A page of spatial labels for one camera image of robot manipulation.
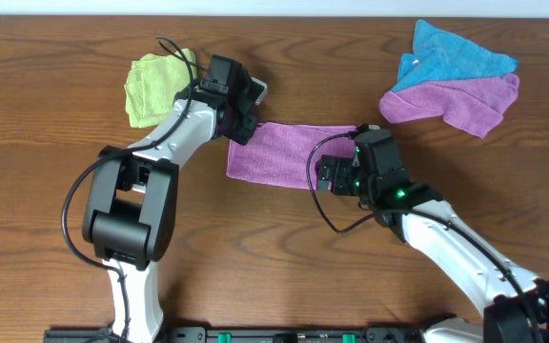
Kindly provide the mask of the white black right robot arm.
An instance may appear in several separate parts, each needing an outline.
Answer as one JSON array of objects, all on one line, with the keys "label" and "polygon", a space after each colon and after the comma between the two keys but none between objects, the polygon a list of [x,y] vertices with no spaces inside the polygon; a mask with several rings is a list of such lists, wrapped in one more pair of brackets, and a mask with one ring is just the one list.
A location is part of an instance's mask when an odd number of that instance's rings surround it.
[{"label": "white black right robot arm", "polygon": [[323,156],[317,187],[356,196],[375,221],[422,252],[463,291],[482,325],[447,318],[423,329],[422,342],[549,342],[549,280],[523,269],[465,224],[441,195],[403,168],[382,173],[356,158]]}]

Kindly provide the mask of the purple microfiber cloth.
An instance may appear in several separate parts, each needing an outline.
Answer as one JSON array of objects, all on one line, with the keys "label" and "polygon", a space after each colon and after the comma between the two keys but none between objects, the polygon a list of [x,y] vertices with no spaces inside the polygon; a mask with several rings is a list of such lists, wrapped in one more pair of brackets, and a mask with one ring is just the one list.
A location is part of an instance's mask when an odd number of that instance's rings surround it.
[{"label": "purple microfiber cloth", "polygon": [[284,125],[261,123],[247,145],[229,145],[226,175],[232,179],[268,186],[307,190],[306,173],[326,154],[350,158],[355,143],[343,135],[354,126]]}]

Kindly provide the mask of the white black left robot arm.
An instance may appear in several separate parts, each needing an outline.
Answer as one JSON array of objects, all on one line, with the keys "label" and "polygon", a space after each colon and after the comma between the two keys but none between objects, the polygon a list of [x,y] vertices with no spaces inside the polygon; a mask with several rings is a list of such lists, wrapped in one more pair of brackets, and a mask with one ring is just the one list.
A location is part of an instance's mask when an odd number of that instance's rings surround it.
[{"label": "white black left robot arm", "polygon": [[82,234],[110,269],[112,331],[123,340],[152,342],[160,332],[157,263],[173,236],[180,169],[218,136],[246,144],[257,124],[252,109],[265,96],[180,93],[167,117],[132,144],[130,154],[115,147],[99,153]]}]

